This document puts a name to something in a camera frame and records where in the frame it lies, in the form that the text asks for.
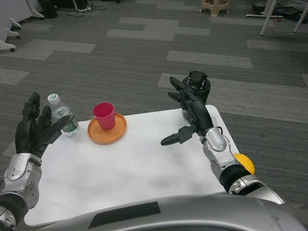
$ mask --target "bottle cap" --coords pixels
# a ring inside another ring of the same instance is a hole
[[[58,102],[60,102],[60,97],[57,94],[51,94],[50,96],[48,96],[48,101],[51,104],[57,104]]]

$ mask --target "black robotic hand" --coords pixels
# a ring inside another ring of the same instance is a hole
[[[16,153],[31,153],[42,158],[47,146],[61,135],[61,130],[69,121],[69,115],[52,124],[49,106],[45,106],[39,116],[39,101],[39,94],[33,92],[29,102],[25,103],[23,120],[16,129],[15,145]]]
[[[195,132],[200,136],[213,127],[212,119],[205,107],[211,86],[206,79],[207,75],[200,71],[192,71],[189,74],[182,82],[170,77],[171,85],[179,92],[169,92],[168,95],[180,103],[184,117],[191,126],[184,126],[178,133],[164,138],[161,145],[184,143]]]

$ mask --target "robotic arm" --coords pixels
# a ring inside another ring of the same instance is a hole
[[[39,200],[42,156],[47,146],[61,135],[69,116],[51,122],[51,109],[45,106],[39,116],[39,94],[34,92],[23,109],[23,120],[15,134],[16,155],[11,159],[0,193],[0,231],[14,230],[17,223]]]
[[[182,82],[170,77],[171,85],[179,92],[169,92],[168,95],[180,103],[183,116],[190,123],[190,127],[180,128],[178,133],[166,137],[161,144],[184,143],[196,132],[200,136],[203,152],[211,163],[212,172],[226,192],[283,204],[284,200],[277,193],[255,175],[251,175],[237,161],[231,153],[230,142],[223,135],[222,128],[213,126],[205,107],[210,91],[210,84],[207,83],[209,81],[206,77],[206,74],[199,71],[190,72]]]

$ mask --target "stool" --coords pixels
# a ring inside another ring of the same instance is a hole
[[[218,16],[218,12],[230,7],[230,0],[202,0],[201,10],[210,9],[211,16]]]

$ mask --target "black panel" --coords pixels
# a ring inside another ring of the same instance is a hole
[[[6,193],[0,195],[0,206],[10,210],[16,220],[16,224],[24,218],[27,212],[26,203],[16,194]]]
[[[229,192],[231,185],[241,177],[250,175],[243,165],[231,165],[227,167],[220,175],[219,182]]]
[[[89,226],[89,229],[108,223],[150,216],[159,213],[160,209],[157,202],[119,208],[96,214]]]

